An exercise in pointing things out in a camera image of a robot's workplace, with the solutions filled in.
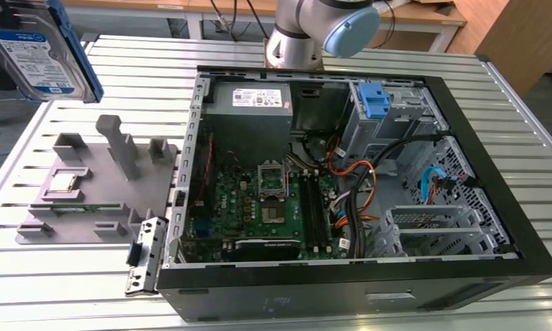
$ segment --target aluminum table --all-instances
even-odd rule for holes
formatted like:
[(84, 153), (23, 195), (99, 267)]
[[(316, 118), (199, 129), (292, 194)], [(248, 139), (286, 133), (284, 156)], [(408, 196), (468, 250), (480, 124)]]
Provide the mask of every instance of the aluminum table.
[[(128, 245), (19, 245), (16, 226), (56, 158), (59, 133), (104, 142), (97, 117), (117, 114), (136, 143), (165, 137), (181, 146), (196, 65), (263, 65), (260, 43), (100, 36), (84, 45), (103, 102), (44, 104), (0, 170), (0, 321), (11, 322), (0, 329), (552, 330), (552, 279), (456, 311), (188, 324), (160, 296), (124, 297)], [(391, 50), (324, 55), (324, 62), (327, 70), (444, 78), (552, 254), (552, 138), (495, 67), (468, 55)]]

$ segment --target sticker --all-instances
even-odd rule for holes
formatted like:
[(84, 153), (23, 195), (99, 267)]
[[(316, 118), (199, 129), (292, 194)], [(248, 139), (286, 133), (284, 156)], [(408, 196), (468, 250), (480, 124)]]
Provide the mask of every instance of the sticker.
[(340, 238), (339, 247), (346, 248), (348, 250), (350, 249), (350, 243), (351, 243), (351, 241), (348, 239)]
[(346, 150), (343, 150), (342, 148), (339, 148), (339, 147), (336, 147), (335, 148), (335, 153), (338, 154), (338, 155), (340, 155), (340, 157), (344, 157), (346, 156)]
[(161, 9), (184, 9), (184, 6), (157, 5)]
[(73, 92), (64, 67), (49, 56), (52, 46), (43, 34), (0, 30), (0, 44), (33, 88), (56, 94)]
[(256, 90), (239, 88), (233, 90), (233, 106), (237, 107), (283, 107), (280, 90)]

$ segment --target wooden table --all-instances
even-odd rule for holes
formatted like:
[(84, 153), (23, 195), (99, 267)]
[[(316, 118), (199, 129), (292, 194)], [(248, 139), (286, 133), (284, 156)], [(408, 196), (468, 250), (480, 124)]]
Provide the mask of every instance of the wooden table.
[[(278, 0), (252, 0), (263, 23), (275, 22)], [(231, 19), (233, 0), (215, 0), (219, 10)], [(115, 16), (159, 17), (185, 19), (191, 39), (204, 39), (203, 20), (216, 20), (209, 0), (64, 0), (71, 13)], [(430, 52), (444, 52), (460, 26), (467, 23), (454, 9), (450, 16), (435, 12), (435, 6), (411, 2), (395, 9), (395, 31), (431, 32), (438, 34)], [(237, 21), (255, 22), (248, 3), (239, 0)], [(382, 15), (380, 30), (391, 27), (391, 12)]]

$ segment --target blue latch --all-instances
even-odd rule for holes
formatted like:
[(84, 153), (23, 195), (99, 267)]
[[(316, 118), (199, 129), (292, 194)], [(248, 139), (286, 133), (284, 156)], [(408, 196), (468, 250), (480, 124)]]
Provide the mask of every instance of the blue latch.
[(360, 98), (370, 119), (383, 119), (391, 108), (391, 96), (383, 90), (380, 83), (359, 83)]

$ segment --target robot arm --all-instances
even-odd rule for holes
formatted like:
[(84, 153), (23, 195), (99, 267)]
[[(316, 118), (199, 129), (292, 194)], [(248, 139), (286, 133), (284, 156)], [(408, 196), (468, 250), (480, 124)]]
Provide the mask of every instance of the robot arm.
[(362, 51), (379, 30), (372, 0), (280, 0), (265, 47), (274, 68), (316, 69), (322, 48), (335, 57)]

